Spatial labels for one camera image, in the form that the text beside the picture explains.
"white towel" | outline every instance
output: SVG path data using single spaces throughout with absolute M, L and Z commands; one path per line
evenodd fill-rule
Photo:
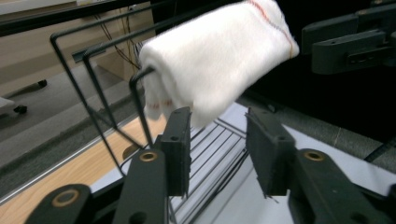
M 184 106 L 191 125 L 205 127 L 250 85 L 295 57 L 276 1 L 243 1 L 220 7 L 156 36 L 140 51 L 146 115 L 157 119 Z

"red stitching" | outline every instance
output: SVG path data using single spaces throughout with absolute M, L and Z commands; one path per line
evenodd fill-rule
M 270 19 L 268 18 L 267 14 L 265 13 L 265 11 L 262 8 L 262 6 L 260 6 L 258 3 L 256 3 L 253 0 L 249 0 L 248 2 L 260 11 L 260 13 L 264 17 L 264 19 L 268 22 L 268 24 L 270 24 L 271 26 L 276 28 L 278 31 L 282 32 L 282 34 L 286 37 L 286 39 L 288 39 L 288 42 L 290 43 L 290 58 L 292 58 L 292 55 L 293 55 L 293 44 L 291 43 L 291 40 L 290 40 L 288 34 L 284 30 L 282 30 L 279 26 L 277 26 L 275 23 L 270 21 Z

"wooden floor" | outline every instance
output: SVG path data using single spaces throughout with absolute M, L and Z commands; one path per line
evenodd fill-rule
M 163 132 L 165 120 L 164 118 L 155 121 L 148 120 L 148 125 L 151 135 L 157 136 Z M 147 143 L 139 119 L 134 119 L 122 129 L 135 138 L 138 143 L 142 145 Z M 107 140 L 114 150 L 117 160 L 122 161 L 122 152 L 130 146 L 130 143 L 118 133 L 111 134 Z M 26 218 L 48 193 L 67 184 L 85 184 L 89 186 L 114 168 L 115 164 L 106 151 L 105 145 L 103 142 L 99 142 L 53 173 L 45 176 L 29 189 L 1 205 L 0 223 L 24 223 Z

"round hole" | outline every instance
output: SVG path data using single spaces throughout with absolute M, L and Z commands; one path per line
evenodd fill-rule
M 144 212 L 137 212 L 131 215 L 129 218 L 129 223 L 130 224 L 143 224 L 146 222 L 146 219 L 148 216 Z
M 155 152 L 146 152 L 140 155 L 141 161 L 154 161 L 157 159 L 157 153 Z
M 73 203 L 78 198 L 78 190 L 68 189 L 58 194 L 53 200 L 52 205 L 54 207 L 64 207 Z
M 305 152 L 305 157 L 311 161 L 323 161 L 324 157 L 321 153 L 316 151 L 307 151 Z
M 368 218 L 365 215 L 361 214 L 361 213 L 353 213 L 350 216 L 350 218 L 352 220 L 354 220 L 356 223 L 360 223 L 360 224 L 368 224 L 369 223 Z

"dish rack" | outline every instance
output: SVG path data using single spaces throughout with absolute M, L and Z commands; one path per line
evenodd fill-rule
M 208 10 L 222 6 L 226 1 L 219 1 L 208 4 L 203 7 L 198 7 L 194 10 L 177 13 L 177 1 L 163 1 L 160 3 L 151 4 L 148 7 L 139 8 L 136 10 L 129 10 L 116 16 L 100 18 L 96 17 L 96 21 L 84 24 L 82 26 L 70 28 L 58 33 L 55 33 L 50 38 L 50 43 L 53 46 L 56 55 L 58 56 L 62 66 L 68 77 L 71 80 L 73 87 L 76 89 L 78 97 L 88 112 L 91 121 L 96 128 L 97 132 L 106 146 L 109 155 L 115 162 L 117 169 L 122 176 L 126 174 L 122 171 L 122 165 L 124 165 L 129 159 L 123 162 L 118 162 L 111 145 L 107 142 L 105 131 L 103 130 L 99 122 L 102 121 L 109 129 L 119 133 L 123 138 L 138 147 L 138 150 L 144 150 L 153 146 L 153 140 L 149 126 L 146 120 L 146 116 L 143 109 L 143 103 L 141 100 L 141 90 L 139 90 L 138 84 L 141 78 L 148 75 L 152 68 L 144 71 L 139 71 L 133 75 L 129 82 L 129 88 L 131 91 L 131 101 L 134 101 L 138 117 L 142 124 L 142 131 L 144 132 L 148 144 L 142 146 L 131 136 L 125 132 L 121 127 L 122 124 L 117 123 L 113 112 L 108 104 L 108 100 L 104 95 L 103 88 L 99 83 L 97 74 L 95 73 L 92 58 L 96 55 L 101 54 L 107 49 L 116 48 L 117 45 L 132 42 L 131 40 L 144 35 L 148 32 L 158 32 L 160 30 L 166 30 L 170 27 L 178 25 L 183 21 L 190 20 L 196 16 L 199 16 Z M 101 114 L 89 104 L 83 94 L 83 89 L 78 84 L 78 80 L 73 74 L 73 70 L 68 65 L 66 57 L 70 55 L 66 54 L 64 50 L 61 50 L 58 44 L 59 39 L 67 38 L 78 32 L 90 29 L 92 27 L 101 26 L 106 28 L 106 24 L 111 21 L 119 19 L 129 19 L 133 15 L 148 11 L 156 10 L 161 8 L 171 8 L 174 10 L 174 15 L 170 19 L 163 21 L 157 21 L 154 24 L 144 27 L 140 30 L 127 32 L 117 38 L 109 38 L 108 41 L 98 43 L 94 46 L 89 46 L 82 49 L 78 55 L 72 55 L 75 62 L 83 62 L 88 76 L 92 81 L 92 85 L 99 97 L 101 104 L 104 107 L 105 114 Z M 235 172 L 238 170 L 240 165 L 243 163 L 248 153 L 245 149 L 246 133 L 242 130 L 235 128 L 233 125 L 227 123 L 223 119 L 216 119 L 211 124 L 203 129 L 191 128 L 191 172 L 190 172 L 190 189 L 187 197 L 171 197 L 170 198 L 170 221 L 173 223 L 189 223 L 194 221 L 210 201 L 216 197 L 216 195 L 227 185 L 228 181 L 231 180 Z

